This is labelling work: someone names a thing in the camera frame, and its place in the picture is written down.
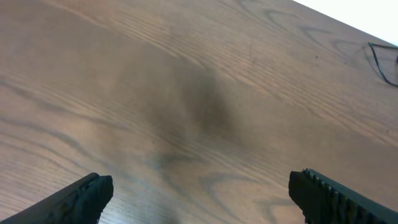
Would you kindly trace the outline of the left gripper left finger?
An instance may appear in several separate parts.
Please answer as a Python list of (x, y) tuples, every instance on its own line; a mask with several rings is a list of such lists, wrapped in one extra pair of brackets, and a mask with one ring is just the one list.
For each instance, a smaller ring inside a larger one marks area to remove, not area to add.
[(93, 172), (1, 224), (97, 224), (113, 192), (113, 178)]

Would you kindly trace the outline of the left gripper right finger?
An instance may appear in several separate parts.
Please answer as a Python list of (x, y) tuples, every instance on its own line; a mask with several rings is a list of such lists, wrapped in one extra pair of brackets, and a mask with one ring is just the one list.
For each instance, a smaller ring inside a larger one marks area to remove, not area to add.
[(289, 196), (311, 224), (397, 224), (397, 212), (312, 170), (292, 171)]

